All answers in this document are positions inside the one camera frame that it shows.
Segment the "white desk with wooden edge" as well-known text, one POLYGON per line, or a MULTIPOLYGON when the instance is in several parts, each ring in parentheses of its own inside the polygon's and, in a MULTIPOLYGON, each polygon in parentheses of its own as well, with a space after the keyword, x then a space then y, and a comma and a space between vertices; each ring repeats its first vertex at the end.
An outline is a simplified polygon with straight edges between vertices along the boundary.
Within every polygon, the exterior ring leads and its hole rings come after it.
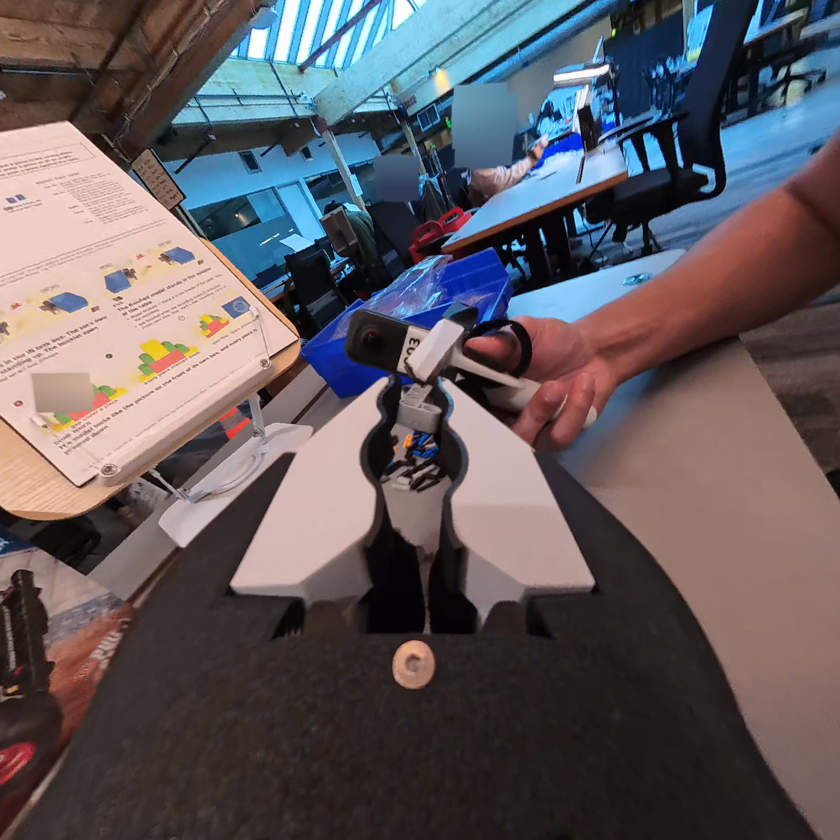
POLYGON ((494 195, 447 240, 441 253, 454 256, 488 247, 494 238, 609 191, 625 179, 623 152, 614 143, 593 152, 562 153, 555 166, 544 164, 528 179, 494 195))

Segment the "person's right hand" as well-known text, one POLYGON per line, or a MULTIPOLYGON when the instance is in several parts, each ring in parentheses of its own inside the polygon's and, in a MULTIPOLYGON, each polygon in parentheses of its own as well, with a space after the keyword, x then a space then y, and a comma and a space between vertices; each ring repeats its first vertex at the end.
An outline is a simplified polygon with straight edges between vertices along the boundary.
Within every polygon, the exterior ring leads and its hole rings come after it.
POLYGON ((591 411, 604 413, 616 388, 614 372, 578 325, 524 316, 515 323, 531 346, 522 375, 539 382, 539 390, 519 415, 501 418, 533 449, 564 451, 586 429, 591 411))

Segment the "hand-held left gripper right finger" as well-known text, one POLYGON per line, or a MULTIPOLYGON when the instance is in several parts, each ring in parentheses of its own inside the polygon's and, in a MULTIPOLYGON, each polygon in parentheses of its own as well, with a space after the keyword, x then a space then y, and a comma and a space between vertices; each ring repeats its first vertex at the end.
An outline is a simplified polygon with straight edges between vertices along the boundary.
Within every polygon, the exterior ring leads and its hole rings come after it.
POLYGON ((458 590, 485 624, 501 602, 591 593, 593 573, 533 449, 454 382, 441 381, 461 458, 449 496, 456 545, 465 552, 458 590))

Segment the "red plastic crate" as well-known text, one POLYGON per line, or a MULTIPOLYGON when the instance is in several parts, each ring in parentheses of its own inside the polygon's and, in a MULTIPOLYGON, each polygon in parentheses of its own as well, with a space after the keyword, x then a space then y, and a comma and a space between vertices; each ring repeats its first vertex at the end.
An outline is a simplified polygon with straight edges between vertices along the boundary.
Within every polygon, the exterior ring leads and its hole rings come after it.
POLYGON ((411 245, 407 249, 411 263, 418 265, 429 256, 438 256, 441 247, 447 244, 447 238, 461 229, 470 218, 472 209, 463 211, 461 208, 452 208, 438 220, 418 226, 411 235, 411 245))

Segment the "black office chair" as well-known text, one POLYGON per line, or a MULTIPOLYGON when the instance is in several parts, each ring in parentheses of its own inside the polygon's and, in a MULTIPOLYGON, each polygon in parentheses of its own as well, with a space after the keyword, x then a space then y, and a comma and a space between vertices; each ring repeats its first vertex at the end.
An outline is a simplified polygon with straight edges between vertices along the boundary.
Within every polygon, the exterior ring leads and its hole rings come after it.
POLYGON ((348 303, 335 285, 330 271, 330 258, 321 247, 310 247, 284 258, 290 292, 299 307, 299 326, 304 339, 339 317, 348 303))
POLYGON ((614 244, 623 244, 631 229, 640 229, 640 256, 650 256, 661 251, 650 231, 654 218, 722 193, 726 162, 721 148, 721 108, 755 6, 757 2, 748 0, 715 2, 683 99, 668 114, 611 134, 618 146, 631 143, 643 168, 584 204, 589 222, 604 222, 614 229, 614 244))

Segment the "person's right forearm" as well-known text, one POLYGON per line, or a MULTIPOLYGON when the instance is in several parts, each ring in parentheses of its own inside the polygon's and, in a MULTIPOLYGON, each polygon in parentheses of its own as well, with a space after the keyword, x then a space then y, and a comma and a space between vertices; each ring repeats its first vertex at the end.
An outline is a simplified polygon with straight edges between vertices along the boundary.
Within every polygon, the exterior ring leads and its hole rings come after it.
POLYGON ((840 280, 840 135, 676 263, 580 321, 611 388, 768 325, 840 280))

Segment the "lego set box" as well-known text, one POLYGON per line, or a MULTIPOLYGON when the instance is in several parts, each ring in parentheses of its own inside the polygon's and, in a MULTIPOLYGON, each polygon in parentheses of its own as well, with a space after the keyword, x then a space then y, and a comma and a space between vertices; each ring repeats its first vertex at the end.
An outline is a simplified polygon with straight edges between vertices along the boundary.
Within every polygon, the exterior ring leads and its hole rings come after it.
POLYGON ((99 582, 1 528, 1 835, 65 754, 133 615, 99 582))

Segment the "clear plastic bag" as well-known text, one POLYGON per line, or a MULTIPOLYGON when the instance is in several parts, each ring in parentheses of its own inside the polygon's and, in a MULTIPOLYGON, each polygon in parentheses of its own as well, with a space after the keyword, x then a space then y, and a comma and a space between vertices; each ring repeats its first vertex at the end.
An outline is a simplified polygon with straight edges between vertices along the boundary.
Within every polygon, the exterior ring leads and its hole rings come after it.
POLYGON ((423 258, 405 269, 391 285, 376 292, 360 308, 396 319, 407 319, 452 299, 445 274, 452 256, 438 254, 423 258))

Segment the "grey lego beam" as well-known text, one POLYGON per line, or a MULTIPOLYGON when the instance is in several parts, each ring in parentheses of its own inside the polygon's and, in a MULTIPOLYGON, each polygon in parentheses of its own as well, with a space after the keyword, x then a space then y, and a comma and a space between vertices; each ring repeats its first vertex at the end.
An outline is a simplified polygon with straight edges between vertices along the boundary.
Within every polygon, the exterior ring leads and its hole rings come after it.
POLYGON ((434 435, 439 427, 439 417, 441 409, 434 402, 432 386, 412 384, 402 391, 396 409, 396 426, 421 435, 434 435))

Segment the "printed instruction sheet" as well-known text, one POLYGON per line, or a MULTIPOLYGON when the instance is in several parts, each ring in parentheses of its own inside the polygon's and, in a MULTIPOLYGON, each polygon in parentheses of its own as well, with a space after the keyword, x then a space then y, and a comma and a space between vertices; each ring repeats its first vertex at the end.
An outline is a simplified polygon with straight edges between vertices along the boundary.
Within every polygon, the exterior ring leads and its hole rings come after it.
POLYGON ((1 420, 115 485, 270 379, 297 335, 70 123, 1 134, 1 420))

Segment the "blue storage bin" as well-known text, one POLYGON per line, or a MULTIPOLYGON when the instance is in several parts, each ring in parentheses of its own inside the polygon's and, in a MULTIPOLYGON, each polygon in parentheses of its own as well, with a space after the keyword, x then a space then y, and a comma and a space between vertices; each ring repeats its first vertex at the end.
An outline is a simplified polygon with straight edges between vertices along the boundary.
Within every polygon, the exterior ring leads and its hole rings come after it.
MULTIPOLYGON (((494 249, 452 260, 445 274, 445 285, 452 294, 450 301, 411 316, 407 321, 421 328, 432 328, 452 303, 476 308, 477 323, 499 319, 506 316, 513 292, 512 278, 494 249)), ((330 384, 337 397, 355 397, 376 381, 373 368, 351 363, 344 354, 349 319, 357 310, 362 310, 362 305, 364 301, 349 305, 301 350, 306 363, 330 384)))

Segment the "pile of small lego pieces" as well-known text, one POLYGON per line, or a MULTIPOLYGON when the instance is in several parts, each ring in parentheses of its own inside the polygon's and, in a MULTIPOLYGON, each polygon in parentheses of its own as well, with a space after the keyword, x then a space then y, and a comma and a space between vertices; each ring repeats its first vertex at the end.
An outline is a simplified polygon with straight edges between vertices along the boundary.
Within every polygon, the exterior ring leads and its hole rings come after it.
POLYGON ((434 435, 420 431, 403 436, 391 435, 391 445, 393 460, 384 469, 380 485, 421 494, 447 478, 434 435))

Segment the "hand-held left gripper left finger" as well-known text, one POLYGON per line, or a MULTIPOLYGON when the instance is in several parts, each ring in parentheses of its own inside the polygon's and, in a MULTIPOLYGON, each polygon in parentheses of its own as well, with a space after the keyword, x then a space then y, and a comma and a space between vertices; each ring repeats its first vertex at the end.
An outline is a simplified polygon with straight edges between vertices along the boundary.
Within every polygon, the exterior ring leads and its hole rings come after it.
POLYGON ((299 599, 358 597, 369 626, 400 626, 400 536, 380 478, 393 462, 400 384, 382 377, 292 456, 230 590, 299 599))

